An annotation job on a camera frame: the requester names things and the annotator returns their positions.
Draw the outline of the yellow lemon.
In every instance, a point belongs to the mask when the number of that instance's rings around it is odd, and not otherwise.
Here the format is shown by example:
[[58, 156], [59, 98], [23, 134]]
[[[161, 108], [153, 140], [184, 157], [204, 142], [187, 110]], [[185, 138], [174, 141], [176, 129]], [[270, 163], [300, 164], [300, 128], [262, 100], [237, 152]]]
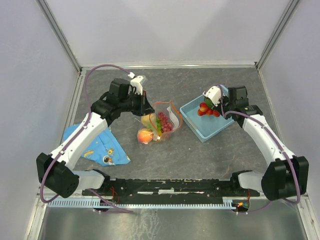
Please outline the yellow lemon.
[[142, 116], [140, 121], [145, 127], [147, 127], [151, 123], [149, 115]]

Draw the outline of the red yellow strawberry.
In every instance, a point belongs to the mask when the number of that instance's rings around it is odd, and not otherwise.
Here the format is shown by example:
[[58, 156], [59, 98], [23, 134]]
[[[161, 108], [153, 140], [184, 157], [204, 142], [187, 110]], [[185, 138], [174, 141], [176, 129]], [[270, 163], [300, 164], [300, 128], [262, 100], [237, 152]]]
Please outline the red yellow strawberry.
[[206, 113], [209, 110], [209, 107], [205, 102], [202, 102], [199, 105], [199, 110], [203, 113]]
[[216, 110], [214, 110], [213, 112], [212, 112], [212, 114], [215, 116], [215, 117], [219, 117], [221, 114], [218, 112], [218, 111], [216, 111]]
[[206, 114], [207, 116], [211, 116], [211, 115], [214, 114], [214, 110], [213, 110], [213, 109], [208, 109], [208, 110], [205, 112], [205, 114]]

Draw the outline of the clear zip top bag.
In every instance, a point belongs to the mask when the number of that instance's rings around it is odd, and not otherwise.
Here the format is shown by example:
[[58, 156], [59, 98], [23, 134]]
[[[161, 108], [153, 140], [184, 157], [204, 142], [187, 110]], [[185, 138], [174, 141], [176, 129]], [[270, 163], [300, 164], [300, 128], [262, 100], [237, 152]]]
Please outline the clear zip top bag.
[[137, 141], [141, 144], [164, 142], [183, 124], [183, 117], [172, 101], [158, 101], [153, 106], [154, 113], [140, 118]]

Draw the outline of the purple grapes bunch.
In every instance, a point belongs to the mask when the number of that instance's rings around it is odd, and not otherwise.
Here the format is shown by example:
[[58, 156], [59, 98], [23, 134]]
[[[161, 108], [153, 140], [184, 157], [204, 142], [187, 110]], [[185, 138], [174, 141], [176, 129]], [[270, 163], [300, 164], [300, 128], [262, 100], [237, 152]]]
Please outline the purple grapes bunch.
[[157, 118], [160, 120], [162, 125], [162, 132], [170, 132], [173, 130], [173, 124], [169, 121], [169, 117], [163, 112], [157, 114]]

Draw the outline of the orange peach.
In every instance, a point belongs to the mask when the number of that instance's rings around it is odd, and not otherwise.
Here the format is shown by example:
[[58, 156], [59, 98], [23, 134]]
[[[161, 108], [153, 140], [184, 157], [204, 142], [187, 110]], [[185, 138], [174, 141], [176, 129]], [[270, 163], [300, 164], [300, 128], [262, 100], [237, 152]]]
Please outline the orange peach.
[[154, 134], [150, 129], [142, 128], [137, 132], [137, 140], [142, 144], [148, 144], [153, 140]]

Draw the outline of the light blue plastic basket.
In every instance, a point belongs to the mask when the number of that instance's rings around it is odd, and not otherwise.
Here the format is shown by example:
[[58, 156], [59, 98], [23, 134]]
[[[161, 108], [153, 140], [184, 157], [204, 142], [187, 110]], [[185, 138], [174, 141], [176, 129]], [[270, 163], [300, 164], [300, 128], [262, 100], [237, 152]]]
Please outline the light blue plastic basket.
[[207, 115], [206, 113], [202, 116], [198, 115], [198, 110], [202, 103], [206, 103], [209, 106], [212, 105], [202, 94], [180, 107], [179, 111], [185, 124], [204, 143], [232, 125], [234, 121], [232, 118], [224, 119], [222, 116]]

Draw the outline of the green grapes bunch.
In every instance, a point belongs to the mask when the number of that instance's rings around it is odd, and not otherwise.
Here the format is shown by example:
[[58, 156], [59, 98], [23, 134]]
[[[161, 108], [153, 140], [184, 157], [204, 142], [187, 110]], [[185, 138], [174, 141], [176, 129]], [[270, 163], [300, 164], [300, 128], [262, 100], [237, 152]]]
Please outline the green grapes bunch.
[[160, 134], [162, 134], [162, 124], [160, 122], [160, 120], [156, 117], [156, 118], [151, 118], [149, 120], [149, 123], [147, 124], [147, 128], [152, 130], [152, 131], [157, 131]]

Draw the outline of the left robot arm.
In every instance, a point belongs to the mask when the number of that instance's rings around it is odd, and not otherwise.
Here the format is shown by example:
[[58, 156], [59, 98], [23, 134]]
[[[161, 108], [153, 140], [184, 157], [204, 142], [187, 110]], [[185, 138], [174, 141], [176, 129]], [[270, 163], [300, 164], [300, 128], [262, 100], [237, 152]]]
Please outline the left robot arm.
[[77, 190], [94, 189], [99, 195], [106, 195], [111, 183], [98, 170], [75, 171], [74, 167], [93, 140], [106, 130], [123, 112], [138, 117], [154, 113], [147, 100], [143, 84], [144, 75], [131, 81], [116, 78], [91, 107], [90, 112], [76, 130], [51, 153], [40, 153], [36, 158], [38, 179], [41, 188], [47, 187], [62, 198], [70, 197]]

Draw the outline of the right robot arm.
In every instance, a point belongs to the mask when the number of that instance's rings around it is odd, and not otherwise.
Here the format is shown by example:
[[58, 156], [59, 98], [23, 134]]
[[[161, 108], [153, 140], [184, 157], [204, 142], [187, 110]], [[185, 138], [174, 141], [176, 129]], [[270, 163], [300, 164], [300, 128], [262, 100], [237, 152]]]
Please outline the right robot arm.
[[229, 183], [231, 193], [242, 195], [247, 189], [262, 192], [270, 201], [296, 197], [290, 203], [298, 204], [306, 193], [309, 162], [296, 156], [270, 128], [262, 110], [250, 105], [245, 86], [230, 87], [228, 94], [219, 92], [217, 107], [225, 119], [232, 118], [253, 139], [262, 153], [267, 169], [264, 173], [239, 171]]

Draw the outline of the blue patterned cloth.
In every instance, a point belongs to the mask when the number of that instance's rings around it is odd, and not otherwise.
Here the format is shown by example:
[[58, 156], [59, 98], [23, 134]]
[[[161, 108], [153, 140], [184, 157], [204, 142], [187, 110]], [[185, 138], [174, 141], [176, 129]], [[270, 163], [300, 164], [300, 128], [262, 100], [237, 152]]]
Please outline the blue patterned cloth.
[[104, 167], [126, 165], [131, 161], [109, 128], [89, 144], [81, 157]]

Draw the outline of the aluminium frame back rail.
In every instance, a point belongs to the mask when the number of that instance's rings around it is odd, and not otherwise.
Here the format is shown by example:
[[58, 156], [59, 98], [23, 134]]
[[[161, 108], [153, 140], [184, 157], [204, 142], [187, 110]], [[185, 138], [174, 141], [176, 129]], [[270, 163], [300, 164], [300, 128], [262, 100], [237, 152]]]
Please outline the aluminium frame back rail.
[[255, 64], [153, 64], [153, 65], [124, 65], [121, 68], [134, 71], [145, 69], [238, 69], [256, 68]]

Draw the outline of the aluminium frame right post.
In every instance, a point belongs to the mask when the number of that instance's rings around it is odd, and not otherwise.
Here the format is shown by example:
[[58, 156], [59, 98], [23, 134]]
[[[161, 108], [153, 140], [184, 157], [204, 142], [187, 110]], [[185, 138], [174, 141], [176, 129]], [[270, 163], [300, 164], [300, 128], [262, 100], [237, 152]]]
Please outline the aluminium frame right post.
[[279, 21], [277, 22], [274, 30], [272, 31], [262, 53], [257, 62], [255, 62], [255, 68], [259, 71], [266, 63], [269, 55], [271, 54], [273, 48], [275, 47], [277, 41], [280, 39], [283, 31], [290, 22], [292, 16], [294, 15], [297, 7], [300, 4], [300, 0], [290, 0], [284, 9]]

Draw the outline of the aluminium frame post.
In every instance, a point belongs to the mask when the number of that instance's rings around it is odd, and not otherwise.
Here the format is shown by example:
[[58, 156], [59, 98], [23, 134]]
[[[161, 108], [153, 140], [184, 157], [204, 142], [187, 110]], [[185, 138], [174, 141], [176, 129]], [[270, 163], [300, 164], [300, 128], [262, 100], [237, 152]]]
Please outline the aluminium frame post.
[[73, 53], [70, 44], [68, 43], [67, 38], [65, 37], [62, 29], [59, 27], [59, 24], [50, 9], [49, 4], [47, 3], [46, 0], [36, 0], [36, 3], [38, 4], [40, 10], [42, 11], [43, 15], [45, 16], [47, 22], [49, 23], [53, 33], [57, 37], [60, 45], [62, 46], [63, 50], [65, 51], [66, 55], [68, 56], [71, 64], [75, 68], [77, 72], [82, 71], [82, 67], [79, 64], [75, 54]]
[[279, 21], [277, 22], [274, 30], [272, 31], [262, 53], [257, 62], [255, 62], [255, 68], [259, 71], [266, 63], [269, 55], [271, 54], [273, 48], [275, 47], [277, 41], [280, 39], [283, 31], [290, 22], [292, 16], [294, 15], [297, 7], [300, 4], [300, 0], [290, 0], [284, 9]]

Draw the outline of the aluminium frame left post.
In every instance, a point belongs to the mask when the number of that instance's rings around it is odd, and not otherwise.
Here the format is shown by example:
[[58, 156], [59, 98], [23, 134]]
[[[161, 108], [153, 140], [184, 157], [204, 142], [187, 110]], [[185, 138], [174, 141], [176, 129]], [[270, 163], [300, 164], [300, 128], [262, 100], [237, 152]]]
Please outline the aluminium frame left post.
[[49, 23], [53, 33], [57, 37], [60, 45], [62, 46], [63, 50], [65, 51], [66, 55], [68, 56], [71, 64], [75, 68], [77, 72], [82, 71], [82, 67], [79, 64], [75, 54], [73, 53], [70, 44], [68, 43], [67, 38], [65, 37], [62, 29], [59, 27], [59, 24], [50, 9], [49, 4], [47, 3], [46, 0], [36, 0], [36, 3], [38, 4], [40, 10], [42, 11], [43, 15], [45, 16], [47, 22]]

